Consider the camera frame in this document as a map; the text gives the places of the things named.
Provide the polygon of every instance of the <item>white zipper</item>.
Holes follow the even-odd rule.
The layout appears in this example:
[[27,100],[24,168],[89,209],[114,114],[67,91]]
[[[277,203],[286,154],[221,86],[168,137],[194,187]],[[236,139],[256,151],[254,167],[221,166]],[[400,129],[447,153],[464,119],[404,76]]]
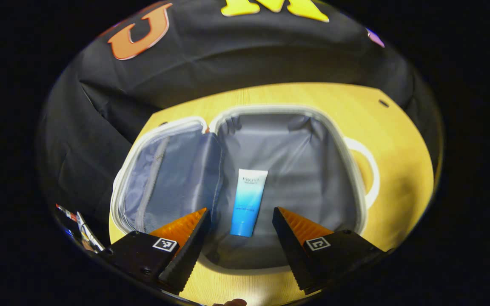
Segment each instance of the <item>white zipper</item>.
[[113,194],[111,195],[111,217],[113,217],[115,225],[125,234],[133,231],[134,227],[124,217],[124,196],[121,195],[126,194],[130,172],[135,166],[138,155],[151,142],[163,137],[187,132],[193,126],[197,126],[198,123],[202,126],[202,133],[205,133],[208,128],[205,119],[200,116],[191,116],[163,124],[146,132],[140,139],[136,140],[114,179]]
[[226,119],[231,118],[233,116],[239,115],[251,115],[251,114],[297,114],[304,115],[316,120],[319,120],[326,128],[328,128],[329,132],[332,134],[334,139],[334,143],[336,144],[340,155],[344,161],[344,165],[346,166],[348,172],[352,175],[351,183],[354,186],[355,198],[358,199],[358,223],[354,229],[356,233],[359,235],[364,234],[364,230],[366,229],[366,222],[368,221],[368,210],[366,208],[366,200],[364,195],[365,187],[364,182],[362,181],[362,176],[358,169],[358,165],[356,165],[355,160],[353,159],[350,151],[345,144],[344,135],[342,130],[337,126],[336,122],[330,118],[323,111],[318,110],[316,108],[310,106],[303,105],[247,105],[247,106],[238,106],[231,108],[229,110],[225,110],[216,116],[211,123],[210,131],[214,134],[218,134],[218,130],[220,126],[225,122]]

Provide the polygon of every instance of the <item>table surface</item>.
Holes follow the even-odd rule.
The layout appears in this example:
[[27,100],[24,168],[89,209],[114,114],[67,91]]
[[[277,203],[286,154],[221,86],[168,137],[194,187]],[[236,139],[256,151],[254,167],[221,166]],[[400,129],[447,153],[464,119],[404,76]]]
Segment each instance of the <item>table surface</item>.
[[[427,208],[433,170],[424,141],[403,110],[379,89],[336,83],[285,83],[218,93],[152,115],[138,135],[188,116],[207,123],[220,112],[245,105],[306,105],[328,114],[347,137],[373,154],[379,167],[379,195],[368,211],[363,237],[382,250],[398,246]],[[372,175],[366,158],[352,151],[366,191]],[[109,218],[111,242],[124,233]],[[290,268],[229,270],[200,255],[185,290],[179,295],[201,304],[242,298],[249,306],[280,305],[305,297]]]

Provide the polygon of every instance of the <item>white handle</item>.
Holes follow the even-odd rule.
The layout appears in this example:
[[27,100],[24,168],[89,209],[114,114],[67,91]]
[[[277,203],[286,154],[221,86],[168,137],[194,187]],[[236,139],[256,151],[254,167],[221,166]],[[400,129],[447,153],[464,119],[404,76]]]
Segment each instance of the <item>white handle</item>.
[[369,209],[373,202],[375,202],[377,195],[379,194],[379,168],[377,168],[376,160],[373,158],[372,153],[365,147],[362,143],[348,137],[344,137],[345,143],[350,150],[357,151],[361,153],[370,164],[370,168],[372,169],[373,174],[373,183],[370,191],[366,194],[366,209]]

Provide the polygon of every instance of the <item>blue tube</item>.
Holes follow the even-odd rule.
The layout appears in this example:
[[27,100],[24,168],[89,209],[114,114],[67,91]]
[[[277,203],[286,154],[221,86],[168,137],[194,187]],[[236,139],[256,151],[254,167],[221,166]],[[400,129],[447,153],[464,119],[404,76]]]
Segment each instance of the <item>blue tube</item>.
[[238,174],[230,235],[251,237],[268,172],[239,169]]

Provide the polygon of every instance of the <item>open toiletry bag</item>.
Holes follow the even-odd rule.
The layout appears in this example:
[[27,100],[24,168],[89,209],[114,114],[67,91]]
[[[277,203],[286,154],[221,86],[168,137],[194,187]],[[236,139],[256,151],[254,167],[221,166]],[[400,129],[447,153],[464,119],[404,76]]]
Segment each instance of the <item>open toiletry bag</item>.
[[[368,195],[350,149],[361,151],[373,169]],[[240,168],[268,170],[250,238],[230,235]],[[234,107],[209,125],[191,116],[140,136],[115,178],[111,217],[125,233],[148,233],[206,207],[212,225],[202,253],[213,264],[226,269],[286,266],[272,225],[274,207],[330,230],[361,234],[379,190],[376,169],[369,151],[315,108]]]

